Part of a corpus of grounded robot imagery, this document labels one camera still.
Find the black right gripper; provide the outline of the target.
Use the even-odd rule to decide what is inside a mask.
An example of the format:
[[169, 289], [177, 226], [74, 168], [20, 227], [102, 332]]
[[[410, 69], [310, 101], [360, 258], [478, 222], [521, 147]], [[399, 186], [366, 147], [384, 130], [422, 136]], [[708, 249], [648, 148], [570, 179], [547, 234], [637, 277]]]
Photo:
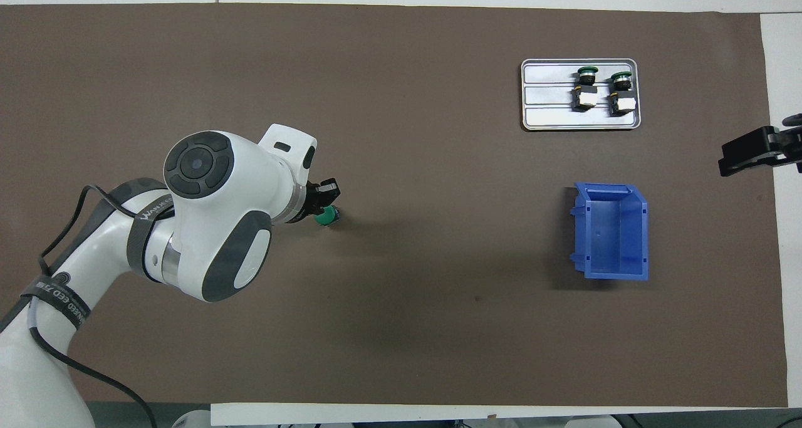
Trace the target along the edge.
[[776, 167], [794, 164], [801, 171], [801, 114], [782, 120], [782, 131], [773, 126], [763, 126], [721, 146], [719, 173], [730, 177], [745, 169], [757, 166]]

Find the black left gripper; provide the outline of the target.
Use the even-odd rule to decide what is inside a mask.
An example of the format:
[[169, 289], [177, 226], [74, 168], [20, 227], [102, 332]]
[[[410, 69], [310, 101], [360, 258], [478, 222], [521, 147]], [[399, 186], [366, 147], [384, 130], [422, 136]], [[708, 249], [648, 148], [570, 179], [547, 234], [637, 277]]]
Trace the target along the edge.
[[293, 222], [300, 222], [308, 216], [318, 216], [323, 213], [323, 206], [331, 206], [340, 194], [336, 179], [322, 180], [319, 185], [307, 185], [303, 205], [293, 217]]

